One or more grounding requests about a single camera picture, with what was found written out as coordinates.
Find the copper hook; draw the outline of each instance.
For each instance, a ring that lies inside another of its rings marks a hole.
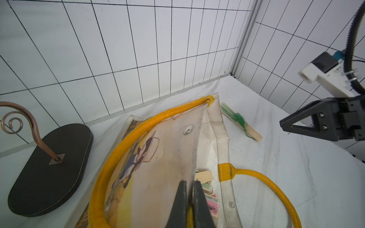
[[[11,118],[9,121],[9,128],[12,129],[12,122],[14,120],[18,120],[20,122],[20,127],[18,130],[16,130],[15,132],[10,132],[5,128],[5,119],[14,113],[19,113],[22,114],[23,116],[25,116],[29,122],[30,128],[32,130],[32,136],[33,139],[35,141],[35,143],[44,151],[46,152],[49,156],[51,156],[51,158],[53,160],[55,160],[58,163],[62,162],[62,159],[57,156],[57,154],[55,154],[41,139],[40,135],[39,135],[39,130],[38,130],[38,125],[37,122],[35,121],[34,116],[23,106],[20,106],[16,103],[13,102],[7,102],[7,101],[0,101],[0,107],[4,106],[4,107],[10,107],[10,108],[14,108],[16,110],[18,110],[18,112],[9,112],[7,113],[1,120],[1,128],[3,129],[3,131],[5,131],[8,134],[15,134],[18,133],[22,128],[23,128],[23,121],[20,118],[14,117]]]

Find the wall tile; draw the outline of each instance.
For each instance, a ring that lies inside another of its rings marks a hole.
[[[155,11],[153,7],[128,6],[137,66],[157,63]]]
[[[256,17],[256,21],[258,23],[262,22],[262,19],[264,18],[264,14],[266,12],[266,9],[268,8],[270,0],[262,0],[260,9],[258,11],[257,17]]]
[[[202,17],[202,9],[191,9],[188,57],[197,55]]]
[[[186,59],[185,81],[184,88],[193,85],[194,71],[195,71],[196,56]]]
[[[139,67],[138,72],[141,80],[143,101],[146,102],[160,97],[157,64]]]
[[[218,76],[227,74],[229,72],[228,67],[230,66],[230,62],[231,62],[231,58],[232,58],[234,50],[235,49],[229,49],[224,54],[224,59],[223,59],[222,66],[220,68]]]
[[[171,62],[158,64],[158,77],[160,82],[160,96],[170,94]]]
[[[289,0],[270,0],[262,24],[276,28]]]
[[[205,69],[203,81],[207,81],[210,79],[210,75],[212,74],[212,69],[214,64],[214,58],[215,58],[215,53],[210,53],[208,55],[207,67]]]
[[[94,5],[113,71],[137,67],[127,6]]]
[[[351,20],[361,3],[362,1],[360,0],[333,0],[308,39],[322,45],[330,46],[338,34],[340,34],[341,30]]]
[[[85,123],[108,115],[94,78],[64,82],[61,86]]]
[[[215,52],[217,51],[218,42],[220,38],[220,34],[222,31],[224,16],[226,14],[225,10],[218,10],[217,18],[215,20],[215,26],[214,26],[214,32],[212,37],[212,42],[210,44],[210,51],[209,52]]]
[[[306,41],[293,62],[290,64],[290,67],[284,74],[283,78],[299,86],[303,80],[299,77],[298,72],[326,50],[327,48],[325,46]]]
[[[246,59],[241,57],[241,60],[238,62],[238,66],[237,66],[237,70],[236,72],[233,74],[234,77],[236,78],[239,78],[241,72],[242,72],[242,69],[243,69],[243,66],[245,65],[246,63]]]
[[[16,134],[7,134],[3,130],[0,131],[0,152],[10,150],[14,147],[18,147],[21,145],[27,144],[21,137],[19,137]]]
[[[210,79],[216,78],[219,76],[225,53],[226,53],[226,51],[218,51],[216,53],[213,68],[212,68],[212,74],[210,75]]]
[[[346,48],[347,35],[349,34],[352,20],[353,20],[353,18],[346,25],[346,27],[342,30],[342,32],[339,34],[339,36],[335,39],[333,44],[331,44],[332,48],[334,48],[336,50],[343,50]],[[356,43],[358,43],[364,35],[365,35],[365,24],[361,23],[359,30],[358,30],[358,34],[357,34]],[[362,52],[359,51],[359,48],[355,48],[355,55],[357,55],[357,56],[359,55],[361,57],[361,55],[362,55],[361,53]]]
[[[312,2],[313,0],[289,1],[277,29],[293,34]]]
[[[220,0],[205,1],[204,9],[218,9]]]
[[[252,44],[252,48],[250,50],[250,54],[248,55],[247,59],[259,64],[261,58],[263,57],[265,50],[270,42],[271,37],[274,34],[275,29],[261,25],[255,41]]]
[[[247,11],[237,11],[236,19],[232,28],[232,32],[229,38],[227,49],[237,47],[238,39],[242,31],[243,22],[245,20]]]
[[[298,109],[306,106],[307,104],[309,104],[310,102],[316,101],[318,100],[317,97],[311,95]],[[304,119],[302,119],[300,122],[302,122],[303,124],[305,124],[306,126],[310,126],[313,122],[312,122],[312,117],[306,117]]]
[[[192,0],[172,0],[172,7],[191,7]]]
[[[205,0],[194,0],[192,8],[204,8]]]
[[[26,86],[33,88],[57,83],[7,1],[0,1],[0,43],[0,55]],[[1,69],[8,67],[4,67],[3,63],[0,63],[0,65]],[[21,83],[20,87],[14,84],[19,79],[11,79],[13,72],[10,73],[8,70],[6,70],[6,74],[4,74],[4,71],[2,72],[1,80],[6,80],[7,88],[3,89],[2,87],[5,87],[5,85],[2,83],[0,93],[17,91],[19,89],[13,89],[24,87]]]
[[[237,11],[227,10],[224,18],[222,32],[220,34],[217,51],[226,50]]]
[[[59,84],[30,90],[59,126],[83,123]]]
[[[209,54],[196,57],[193,85],[203,82]]]
[[[156,7],[157,54],[158,62],[171,60],[171,10]]]
[[[155,0],[155,6],[172,6],[172,1],[171,0]]]
[[[318,86],[319,84],[316,81],[312,83],[306,83],[305,81],[302,81],[301,84],[299,85],[299,88],[302,88],[309,93],[313,93],[318,88]]]
[[[272,39],[265,51],[264,56],[260,62],[260,66],[272,71],[278,63],[281,55],[287,47],[292,35],[285,32],[275,30]]]
[[[259,23],[254,23],[254,25],[252,27],[252,30],[251,30],[251,33],[250,33],[250,36],[249,36],[249,39],[247,40],[245,49],[243,50],[242,57],[247,58],[247,56],[249,55],[249,52],[251,50],[252,44],[253,44],[253,42],[255,40],[255,37],[257,35],[257,32],[258,32],[258,28],[259,27],[260,27],[260,24]]]
[[[154,0],[127,0],[128,5],[155,5]]]
[[[331,0],[313,1],[294,35],[307,38],[330,2]]]
[[[228,0],[220,0],[218,9],[227,9]]]
[[[137,69],[114,73],[124,109],[143,103]]]
[[[105,74],[95,77],[96,84],[103,96],[105,105],[109,111],[109,114],[113,114],[123,110],[122,101],[118,88],[116,87],[113,74]]]
[[[288,69],[289,65],[297,55],[298,51],[304,44],[305,39],[293,36],[289,42],[289,45],[286,47],[283,55],[279,59],[276,67],[274,68],[273,73],[278,76],[283,76],[286,70]]]
[[[0,100],[10,101],[28,109],[37,121],[39,134],[42,138],[54,129],[58,128],[56,122],[51,118],[51,116],[45,111],[45,109],[39,104],[39,102],[28,90],[0,95]],[[12,111],[14,111],[13,108],[1,107],[0,116],[3,117],[8,112]],[[9,117],[18,117],[23,121],[23,129],[18,134],[27,142],[32,142],[33,137],[28,120],[23,115],[17,113],[12,114]],[[17,121],[14,121],[13,128],[15,131],[19,128],[19,123]]]
[[[126,0],[91,0],[92,3],[101,3],[101,4],[127,4]]]
[[[201,22],[198,55],[209,53],[218,10],[205,9]]]
[[[10,4],[59,82],[92,76],[62,3]]]
[[[333,97],[333,95],[330,94],[325,88],[323,88],[323,86],[318,87],[318,89],[313,92],[313,95],[321,99]]]
[[[280,80],[277,87],[269,97],[269,100],[281,108],[289,97],[294,93],[297,87],[286,80]]]
[[[238,39],[237,39],[237,43],[236,43],[236,47],[239,47],[240,44],[241,44],[241,41],[243,39],[243,32],[245,31],[245,28],[246,28],[246,25],[247,25],[247,20],[249,19],[249,15],[250,15],[250,12],[247,11],[246,12],[246,16],[245,16],[245,19],[243,21],[243,24],[242,24],[242,27],[241,27],[241,32],[239,33],[238,35]]]
[[[266,81],[269,79],[271,72],[265,70],[262,67],[258,67],[251,82],[249,83],[249,88],[260,94]]]
[[[112,72],[91,4],[65,3],[93,75]]]
[[[340,140],[337,142],[333,142],[334,144],[336,144],[337,146],[341,147],[342,149],[346,149],[349,146],[353,145],[356,143],[355,139],[344,139],[344,140]]]
[[[265,86],[261,90],[260,95],[266,99],[269,99],[271,93],[274,91],[280,79],[281,78],[279,76],[271,74]]]
[[[230,61],[230,63],[229,63],[229,67],[228,67],[228,69],[227,69],[227,73],[233,73],[233,72],[230,72],[230,70],[232,69],[233,70],[233,68],[232,68],[232,66],[234,66],[235,65],[235,58],[239,58],[238,56],[237,56],[237,51],[238,51],[238,47],[236,47],[235,49],[234,49],[234,51],[233,51],[233,55],[232,55],[232,57],[231,57],[231,61]]]
[[[1,58],[0,72],[0,94],[27,89]]]
[[[251,10],[250,3],[252,0],[241,0],[238,9],[239,10]]]
[[[256,70],[257,65],[249,60],[246,60],[245,66],[243,67],[238,80],[248,86]]]
[[[191,9],[172,8],[172,60],[186,58]]]
[[[238,6],[241,0],[230,0],[228,2],[227,9],[238,10]]]
[[[360,58],[365,58],[365,39],[363,38],[355,47],[355,55]]]
[[[365,141],[360,141],[346,149],[348,152],[353,153],[359,158],[365,160]]]
[[[179,59],[171,62],[171,92],[184,88],[186,59]]]
[[[307,91],[297,88],[291,97],[286,101],[283,110],[289,114],[294,113],[309,98],[311,94]]]

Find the yellow bag handle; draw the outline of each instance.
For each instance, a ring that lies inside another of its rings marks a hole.
[[[219,181],[232,180],[234,176],[236,176],[236,174],[246,174],[260,179],[262,182],[267,184],[277,194],[277,196],[279,196],[280,200],[284,203],[285,207],[289,212],[290,217],[292,218],[294,228],[301,228],[300,219],[295,210],[295,207],[289,201],[289,199],[283,193],[283,191],[267,176],[253,170],[236,169],[231,163],[219,164],[218,174],[219,174]]]
[[[105,194],[107,192],[108,184],[110,178],[118,165],[119,161],[123,158],[126,151],[135,143],[146,131],[154,127],[159,122],[172,117],[176,114],[185,112],[191,108],[198,105],[207,103],[208,106],[214,102],[214,97],[208,95],[202,97],[190,103],[181,105],[179,107],[171,108],[160,114],[149,118],[141,125],[136,127],[131,133],[129,133],[114,149],[114,151],[109,156],[108,160],[105,162],[103,168],[101,169],[97,180],[95,182],[94,188],[91,193],[91,199],[89,203],[89,224],[93,228],[111,228],[105,219],[104,215],[104,204],[105,204]]]

